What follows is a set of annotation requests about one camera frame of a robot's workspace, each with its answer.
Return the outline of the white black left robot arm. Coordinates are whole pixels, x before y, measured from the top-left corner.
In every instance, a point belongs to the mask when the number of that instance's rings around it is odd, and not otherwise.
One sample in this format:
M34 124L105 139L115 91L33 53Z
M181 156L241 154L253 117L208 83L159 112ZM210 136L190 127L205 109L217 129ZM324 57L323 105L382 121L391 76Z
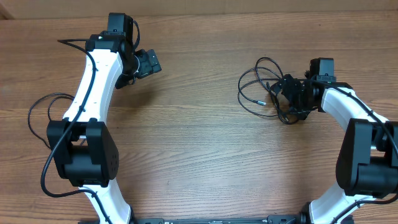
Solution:
M51 153L40 178L48 196L45 176L54 161L62 179L84 193L99 223L135 223L132 207L124 200L116 175L119 152L106 126L113 91L161 71L155 51L138 49L137 22L125 13L111 12L108 27L85 41L86 65L77 93L63 118L50 121L47 138Z

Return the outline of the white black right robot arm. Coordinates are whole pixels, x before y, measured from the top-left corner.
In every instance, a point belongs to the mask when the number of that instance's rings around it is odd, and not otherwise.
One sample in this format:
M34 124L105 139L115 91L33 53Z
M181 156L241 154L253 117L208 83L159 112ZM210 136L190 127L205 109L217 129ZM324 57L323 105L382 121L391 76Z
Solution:
M366 106L334 71L332 58L315 58L305 79L286 74L271 87L286 97L298 119L318 110L345 131L336 182L298 215L278 215L278 223L352 223L351 213L363 205L397 201L397 122Z

